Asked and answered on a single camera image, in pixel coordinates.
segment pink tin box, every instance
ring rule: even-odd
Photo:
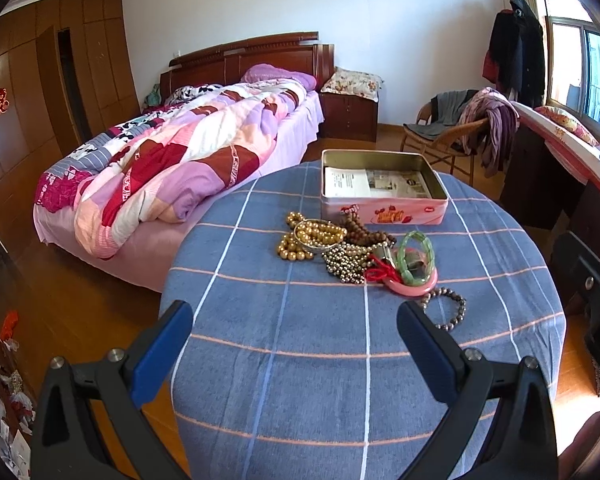
[[[324,195],[325,168],[420,172],[431,198],[334,198]],[[365,224],[436,225],[442,222],[448,196],[438,174],[419,153],[371,150],[324,150],[320,186],[321,214],[339,222],[347,212],[357,212]]]

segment window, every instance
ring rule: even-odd
[[[600,139],[600,31],[578,0],[545,0],[549,104],[576,115]]]

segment floral pillow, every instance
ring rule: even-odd
[[[568,111],[555,106],[540,106],[536,108],[536,112],[544,115],[547,119],[551,119],[558,126],[563,127],[568,132],[586,142],[589,146],[598,147],[600,143],[596,138],[589,133],[582,123],[572,116]]]
[[[354,72],[336,67],[336,72],[331,76],[321,92],[341,95],[355,95],[378,102],[378,90],[382,86],[382,79],[366,72]]]

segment pink cushion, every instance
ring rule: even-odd
[[[257,83],[258,81],[266,81],[268,79],[293,79],[298,81],[307,92],[314,90],[317,81],[315,77],[304,72],[290,72],[284,68],[277,68],[267,63],[253,65],[247,72],[244,73],[243,83]]]
[[[544,115],[547,119],[552,120],[554,123],[563,127],[568,132],[571,132],[580,140],[586,142],[589,146],[596,148],[600,145],[596,138],[591,135],[590,131],[587,130],[573,115],[568,113],[568,111],[555,106],[539,106],[536,108],[536,112]]]

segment clutter on floor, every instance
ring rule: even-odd
[[[18,480],[28,480],[29,444],[36,409],[35,398],[22,379],[13,355],[18,347],[13,339],[17,321],[18,314],[13,310],[7,314],[0,330],[0,459],[6,466],[0,466],[0,475],[10,471]]]

